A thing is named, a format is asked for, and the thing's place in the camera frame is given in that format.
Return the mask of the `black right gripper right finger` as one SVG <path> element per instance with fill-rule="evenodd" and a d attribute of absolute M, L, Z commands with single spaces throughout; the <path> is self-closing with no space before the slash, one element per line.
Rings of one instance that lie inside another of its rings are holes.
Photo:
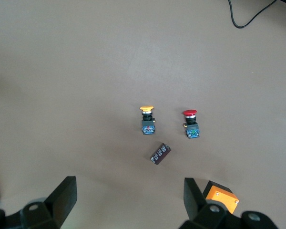
<path fill-rule="evenodd" d="M 193 178 L 184 179 L 184 206 L 189 219 L 180 229 L 241 229 L 241 219 L 222 203 L 206 200 Z"/>

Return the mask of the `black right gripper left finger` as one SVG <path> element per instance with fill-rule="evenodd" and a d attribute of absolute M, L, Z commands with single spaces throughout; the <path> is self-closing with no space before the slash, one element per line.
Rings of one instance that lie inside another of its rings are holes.
<path fill-rule="evenodd" d="M 76 177 L 68 176 L 44 201 L 32 202 L 20 211 L 23 229 L 60 229 L 76 201 Z"/>

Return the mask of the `orange push button box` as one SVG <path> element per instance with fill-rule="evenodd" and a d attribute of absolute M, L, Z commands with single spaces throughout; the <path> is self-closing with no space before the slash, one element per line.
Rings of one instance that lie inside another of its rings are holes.
<path fill-rule="evenodd" d="M 234 213 L 239 204 L 239 199 L 229 188 L 211 180 L 208 181 L 203 196 L 206 200 L 222 203 L 231 214 Z"/>

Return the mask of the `red mushroom push button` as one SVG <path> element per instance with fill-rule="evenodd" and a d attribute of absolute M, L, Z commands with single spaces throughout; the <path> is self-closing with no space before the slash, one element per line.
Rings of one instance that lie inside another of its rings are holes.
<path fill-rule="evenodd" d="M 199 125 L 196 122 L 196 113 L 194 109 L 183 111 L 185 117 L 185 123 L 183 124 L 185 128 L 186 136 L 189 139 L 198 138 L 200 136 Z"/>

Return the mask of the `yellow mushroom push button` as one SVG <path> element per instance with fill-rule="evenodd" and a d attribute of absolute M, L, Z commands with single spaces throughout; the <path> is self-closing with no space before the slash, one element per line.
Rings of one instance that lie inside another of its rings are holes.
<path fill-rule="evenodd" d="M 141 106 L 142 112 L 142 133 L 144 135 L 152 135 L 155 133 L 155 119 L 153 118 L 152 105 Z"/>

